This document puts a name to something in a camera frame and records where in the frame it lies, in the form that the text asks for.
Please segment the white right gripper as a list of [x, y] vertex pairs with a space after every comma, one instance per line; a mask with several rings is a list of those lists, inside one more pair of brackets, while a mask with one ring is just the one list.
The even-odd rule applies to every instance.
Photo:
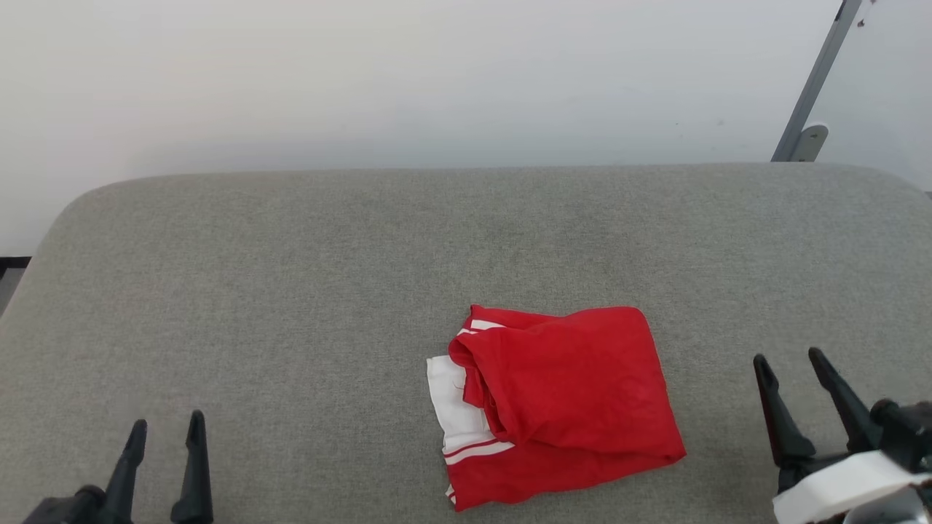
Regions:
[[[851, 515], [856, 508], [878, 504], [883, 498], [930, 481], [929, 473], [912, 473], [877, 450], [882, 428], [872, 420], [871, 411], [821, 349], [809, 348], [808, 358], [841, 418], [848, 435], [846, 448], [855, 454], [807, 475], [794, 487], [776, 495], [773, 498], [776, 520], [818, 523], [835, 515]], [[796, 462], [811, 460], [816, 448], [790, 415], [780, 394], [779, 380], [765, 355], [755, 355], [753, 366], [773, 462], [785, 469]]]

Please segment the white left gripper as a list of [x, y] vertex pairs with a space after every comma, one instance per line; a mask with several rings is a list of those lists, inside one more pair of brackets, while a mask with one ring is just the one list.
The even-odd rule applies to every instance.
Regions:
[[[144, 458], [148, 428], [146, 420], [134, 422], [106, 491], [96, 485], [83, 485], [72, 496], [44, 498], [30, 511], [23, 524], [97, 523], [101, 510], [103, 523], [133, 523], [131, 512], [136, 477]], [[213, 523], [206, 423], [200, 409], [191, 414], [186, 450], [182, 491], [180, 499], [172, 507], [172, 522]]]

